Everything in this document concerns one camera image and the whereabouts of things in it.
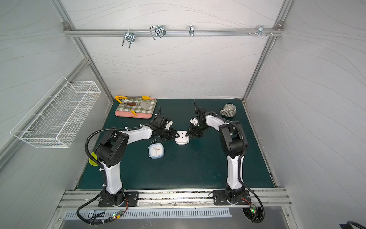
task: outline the green table surface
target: green table surface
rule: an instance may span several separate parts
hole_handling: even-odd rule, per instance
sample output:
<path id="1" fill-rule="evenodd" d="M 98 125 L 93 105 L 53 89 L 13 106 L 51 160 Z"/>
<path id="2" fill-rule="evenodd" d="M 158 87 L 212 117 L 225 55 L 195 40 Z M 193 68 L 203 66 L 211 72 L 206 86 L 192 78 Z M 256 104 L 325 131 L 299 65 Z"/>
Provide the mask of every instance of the green table surface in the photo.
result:
<path id="1" fill-rule="evenodd" d="M 227 103 L 236 106 L 236 115 L 229 120 L 239 120 L 249 147 L 243 161 L 243 180 L 251 188 L 273 188 L 257 141 L 239 99 L 196 99 L 198 107 L 207 111 L 220 110 Z M 136 127 L 151 119 L 125 118 L 114 115 L 118 102 L 114 102 L 104 128 Z M 162 115 L 172 119 L 176 130 L 188 130 L 189 120 L 195 115 L 192 99 L 158 99 L 155 113 L 161 106 Z M 148 147 L 153 139 L 131 143 L 120 164 L 121 180 L 125 189 L 177 189 L 225 188 L 228 174 L 227 157 L 221 150 L 219 132 L 206 130 L 201 138 L 190 139 L 187 145 L 177 145 L 174 140 L 159 141 L 164 146 L 164 156 L 149 158 Z M 101 189 L 103 184 L 99 166 L 86 165 L 78 189 Z"/>

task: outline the ceramic mug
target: ceramic mug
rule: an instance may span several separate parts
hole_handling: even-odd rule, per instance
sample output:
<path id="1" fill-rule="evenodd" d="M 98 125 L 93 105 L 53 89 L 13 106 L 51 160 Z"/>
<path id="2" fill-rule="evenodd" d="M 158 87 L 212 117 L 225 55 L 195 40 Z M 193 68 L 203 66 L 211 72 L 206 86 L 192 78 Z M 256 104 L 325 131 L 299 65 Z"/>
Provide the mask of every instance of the ceramic mug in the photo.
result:
<path id="1" fill-rule="evenodd" d="M 220 111 L 220 114 L 226 117 L 233 117 L 236 114 L 236 106 L 228 103 L 224 106 L 224 109 Z"/>

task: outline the green checkered napkin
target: green checkered napkin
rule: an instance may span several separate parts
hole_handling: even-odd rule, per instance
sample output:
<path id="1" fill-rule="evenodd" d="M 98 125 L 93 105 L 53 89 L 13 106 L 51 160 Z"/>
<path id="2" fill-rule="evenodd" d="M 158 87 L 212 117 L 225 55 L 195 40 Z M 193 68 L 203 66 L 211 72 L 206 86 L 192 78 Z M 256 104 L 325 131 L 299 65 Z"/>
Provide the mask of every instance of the green checkered napkin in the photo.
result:
<path id="1" fill-rule="evenodd" d="M 142 108 L 140 105 L 138 105 L 138 106 L 127 106 L 127 104 L 126 104 L 126 106 L 128 108 L 135 111 L 136 113 L 143 113 L 143 114 L 152 114 L 154 112 L 154 108 L 155 108 L 155 105 L 156 105 L 156 99 L 150 99 L 150 100 L 146 100 L 146 99 L 120 99 L 120 101 L 122 103 L 131 103 L 131 101 L 132 101 L 132 102 L 137 103 L 137 104 L 139 104 L 140 102 L 149 102 L 150 103 L 150 108 L 149 108 L 148 111 L 145 110 L 144 108 Z M 130 110 L 127 109 L 122 104 L 118 105 L 117 111 L 130 112 Z"/>

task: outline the wire basket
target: wire basket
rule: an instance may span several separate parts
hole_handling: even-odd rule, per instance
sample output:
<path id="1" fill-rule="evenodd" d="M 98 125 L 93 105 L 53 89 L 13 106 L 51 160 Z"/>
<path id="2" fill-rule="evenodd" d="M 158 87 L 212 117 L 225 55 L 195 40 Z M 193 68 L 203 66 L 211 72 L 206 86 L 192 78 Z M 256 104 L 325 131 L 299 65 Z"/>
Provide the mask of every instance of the wire basket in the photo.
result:
<path id="1" fill-rule="evenodd" d="M 52 87 L 60 87 L 57 93 L 46 94 L 12 129 L 12 135 L 36 148 L 69 148 L 101 91 L 92 81 L 69 82 L 65 77 L 61 80 L 65 83 Z M 50 97 L 49 102 L 40 108 L 38 104 L 45 97 Z M 29 114 L 33 117 L 24 123 Z"/>

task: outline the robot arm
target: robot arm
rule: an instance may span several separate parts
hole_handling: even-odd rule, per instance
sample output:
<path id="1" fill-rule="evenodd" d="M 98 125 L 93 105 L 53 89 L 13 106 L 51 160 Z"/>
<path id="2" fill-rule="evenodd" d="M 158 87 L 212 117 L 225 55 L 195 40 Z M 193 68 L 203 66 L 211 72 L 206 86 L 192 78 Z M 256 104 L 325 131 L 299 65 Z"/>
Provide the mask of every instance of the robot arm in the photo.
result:
<path id="1" fill-rule="evenodd" d="M 95 150 L 97 160 L 104 166 L 107 179 L 105 193 L 101 195 L 103 201 L 112 206 L 119 206 L 123 202 L 120 162 L 127 145 L 154 137 L 161 137 L 164 141 L 175 139 L 178 134 L 174 128 L 171 128 L 172 124 L 173 121 L 162 116 L 159 109 L 155 119 L 141 125 L 139 129 L 128 130 L 126 128 L 126 131 L 106 131 Z"/>
<path id="2" fill-rule="evenodd" d="M 193 117 L 190 121 L 191 125 L 187 132 L 188 137 L 197 138 L 202 137 L 203 132 L 208 127 L 213 127 L 220 133 L 221 148 L 228 161 L 228 177 L 227 177 L 227 188 L 226 195 L 230 202 L 237 202 L 242 194 L 244 188 L 240 181 L 243 180 L 243 159 L 247 145 L 247 140 L 244 135 L 243 128 L 239 121 L 226 122 L 222 117 L 218 116 L 214 112 L 206 112 L 204 107 L 198 108 L 196 103 L 195 111 L 196 117 Z M 238 129 L 243 135 L 243 139 L 238 133 Z"/>

